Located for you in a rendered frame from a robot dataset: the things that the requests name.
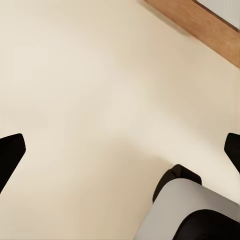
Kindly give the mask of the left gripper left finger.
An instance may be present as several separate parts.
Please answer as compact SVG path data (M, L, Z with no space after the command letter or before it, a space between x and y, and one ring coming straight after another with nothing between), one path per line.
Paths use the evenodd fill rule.
M22 133L0 138L0 193L25 153L26 145Z

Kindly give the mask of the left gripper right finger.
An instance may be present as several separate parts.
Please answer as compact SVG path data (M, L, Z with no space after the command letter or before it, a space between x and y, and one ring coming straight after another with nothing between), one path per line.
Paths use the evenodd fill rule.
M227 135L224 151L240 173L240 135L229 133Z

